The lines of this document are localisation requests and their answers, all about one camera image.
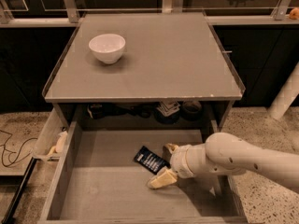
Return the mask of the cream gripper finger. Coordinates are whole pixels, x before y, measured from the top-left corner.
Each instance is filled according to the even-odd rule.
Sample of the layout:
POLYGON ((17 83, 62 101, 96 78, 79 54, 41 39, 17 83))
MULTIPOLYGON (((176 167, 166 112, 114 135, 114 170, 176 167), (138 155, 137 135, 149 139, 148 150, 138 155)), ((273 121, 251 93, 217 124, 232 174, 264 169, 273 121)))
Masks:
POLYGON ((178 145, 176 145, 176 144, 171 144, 171 143, 165 144, 164 145, 164 158, 166 160, 169 160, 177 148, 178 148, 178 145))
POLYGON ((175 184, 177 181, 178 176, 171 169, 164 167, 148 181, 147 186, 150 189, 160 189, 175 184))

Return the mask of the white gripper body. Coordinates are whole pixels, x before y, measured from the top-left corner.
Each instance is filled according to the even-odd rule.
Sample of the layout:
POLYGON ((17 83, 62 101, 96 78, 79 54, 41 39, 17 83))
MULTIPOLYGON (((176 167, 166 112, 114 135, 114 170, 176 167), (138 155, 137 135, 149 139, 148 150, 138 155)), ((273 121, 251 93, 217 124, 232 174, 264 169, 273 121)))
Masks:
POLYGON ((204 145, 175 147, 170 158, 172 171, 180 178, 194 178, 207 172, 204 145))

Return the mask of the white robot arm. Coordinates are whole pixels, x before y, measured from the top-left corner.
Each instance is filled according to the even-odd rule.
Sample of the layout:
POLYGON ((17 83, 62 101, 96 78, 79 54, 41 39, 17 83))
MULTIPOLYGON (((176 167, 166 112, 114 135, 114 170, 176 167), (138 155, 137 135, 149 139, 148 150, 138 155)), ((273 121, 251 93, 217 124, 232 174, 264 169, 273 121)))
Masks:
POLYGON ((254 136, 260 132, 254 124, 244 128, 248 139, 227 133, 214 119, 210 127, 212 133, 200 144, 166 144, 170 165, 161 168, 147 186, 167 189, 193 182, 197 188, 220 193, 223 177, 251 171, 293 192, 299 189, 298 154, 256 143, 254 136))

